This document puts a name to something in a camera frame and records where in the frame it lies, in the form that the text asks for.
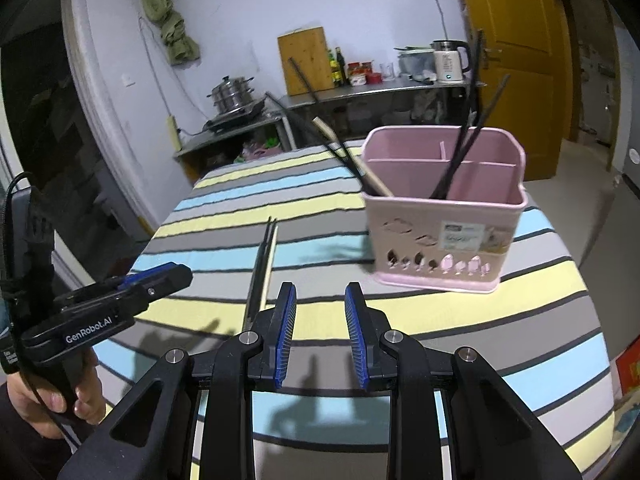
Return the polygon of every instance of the metal screw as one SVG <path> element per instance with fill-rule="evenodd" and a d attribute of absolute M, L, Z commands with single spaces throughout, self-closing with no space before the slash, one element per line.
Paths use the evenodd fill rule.
<path fill-rule="evenodd" d="M 240 342 L 243 345 L 251 345 L 253 343 L 255 343 L 256 341 L 258 341 L 258 335 L 255 332 L 252 332 L 251 330 L 249 330 L 248 332 L 242 332 L 239 336 L 238 339 L 240 340 Z"/>
<path fill-rule="evenodd" d="M 467 363 L 472 363 L 478 358 L 478 352 L 476 352 L 473 348 L 469 348 L 468 346 L 462 347 L 458 350 L 458 355 L 463 361 Z"/>
<path fill-rule="evenodd" d="M 399 343 L 404 339 L 404 336 L 399 330 L 387 330 L 385 332 L 385 339 L 390 343 Z"/>
<path fill-rule="evenodd" d="M 167 360 L 167 362 L 174 365 L 182 361 L 183 357 L 184 357 L 184 351 L 180 350 L 179 348 L 174 348 L 173 350 L 169 350 L 164 355 L 164 358 Z"/>

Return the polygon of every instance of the white kettle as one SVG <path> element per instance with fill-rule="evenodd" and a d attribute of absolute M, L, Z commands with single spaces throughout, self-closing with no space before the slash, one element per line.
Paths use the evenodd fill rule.
<path fill-rule="evenodd" d="M 438 40 L 431 43 L 436 65 L 436 76 L 441 83 L 460 83 L 464 81 L 463 74 L 471 70 L 469 60 L 469 44 L 458 40 Z M 462 66 L 459 48 L 466 51 L 467 64 Z"/>

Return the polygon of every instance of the wooden cutting board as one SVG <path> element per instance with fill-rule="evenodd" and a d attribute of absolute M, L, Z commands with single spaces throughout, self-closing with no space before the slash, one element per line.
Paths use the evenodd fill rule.
<path fill-rule="evenodd" d="M 331 66 L 327 54 L 324 28 L 308 28 L 286 34 L 278 38 L 280 59 L 287 94 L 305 94 L 306 88 L 289 62 L 292 57 L 309 79 L 314 90 L 328 90 L 334 87 Z"/>

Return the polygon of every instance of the wooden door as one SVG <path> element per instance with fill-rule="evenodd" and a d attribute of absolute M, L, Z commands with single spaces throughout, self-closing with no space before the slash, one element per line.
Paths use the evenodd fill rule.
<path fill-rule="evenodd" d="M 527 180 L 556 174 L 566 129 L 564 49 L 554 0 L 466 0 L 471 26 L 486 51 L 480 78 L 487 103 L 505 74 L 511 79 L 488 126 L 511 132 L 527 153 Z"/>

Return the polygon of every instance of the green towel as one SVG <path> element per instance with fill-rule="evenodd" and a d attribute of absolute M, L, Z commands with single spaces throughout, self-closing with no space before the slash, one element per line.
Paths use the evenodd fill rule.
<path fill-rule="evenodd" d="M 184 19 L 174 10 L 171 0 L 142 0 L 145 14 L 160 27 L 162 42 L 172 65 L 193 61 L 200 57 L 198 44 L 187 36 Z"/>

